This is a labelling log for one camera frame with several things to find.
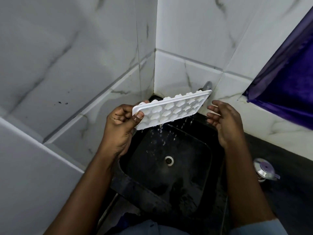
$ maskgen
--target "white ice cube tray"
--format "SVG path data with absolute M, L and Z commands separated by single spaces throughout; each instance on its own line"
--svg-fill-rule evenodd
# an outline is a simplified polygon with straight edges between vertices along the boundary
M 193 115 L 203 105 L 211 92 L 212 90 L 198 90 L 196 93 L 179 94 L 174 98 L 165 97 L 161 101 L 141 102 L 133 107 L 133 115 L 138 111 L 145 114 L 136 129 L 145 129 Z

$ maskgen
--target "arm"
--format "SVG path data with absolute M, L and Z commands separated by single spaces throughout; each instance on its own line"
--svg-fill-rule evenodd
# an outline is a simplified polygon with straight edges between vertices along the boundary
M 91 234 L 111 183 L 113 165 L 127 152 L 132 130 L 144 116 L 142 112 L 132 116 L 132 107 L 121 105 L 108 115 L 96 155 L 45 235 Z
M 275 219 L 261 190 L 245 140 L 240 114 L 229 104 L 213 101 L 208 122 L 216 127 L 226 154 L 230 210 L 235 227 Z

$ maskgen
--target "sink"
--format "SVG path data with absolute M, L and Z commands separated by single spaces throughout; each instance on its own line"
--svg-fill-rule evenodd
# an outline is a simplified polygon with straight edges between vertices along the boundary
M 149 214 L 203 219 L 216 199 L 223 160 L 217 131 L 196 113 L 137 131 L 111 188 Z

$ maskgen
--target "hand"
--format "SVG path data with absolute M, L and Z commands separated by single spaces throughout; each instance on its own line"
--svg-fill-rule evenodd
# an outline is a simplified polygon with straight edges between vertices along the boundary
M 240 114 L 228 103 L 222 101 L 212 101 L 208 106 L 209 110 L 215 113 L 207 113 L 207 122 L 216 127 L 218 141 L 226 149 L 229 145 L 245 142 L 244 128 Z
M 131 144 L 133 129 L 144 117 L 141 111 L 132 115 L 132 109 L 131 105 L 120 105 L 107 116 L 103 138 L 97 153 L 119 158 L 127 152 Z

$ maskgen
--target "purple fabric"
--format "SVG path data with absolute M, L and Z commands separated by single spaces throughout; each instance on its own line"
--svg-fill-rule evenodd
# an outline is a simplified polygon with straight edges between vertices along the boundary
M 313 8 L 245 95 L 248 102 L 313 130 Z

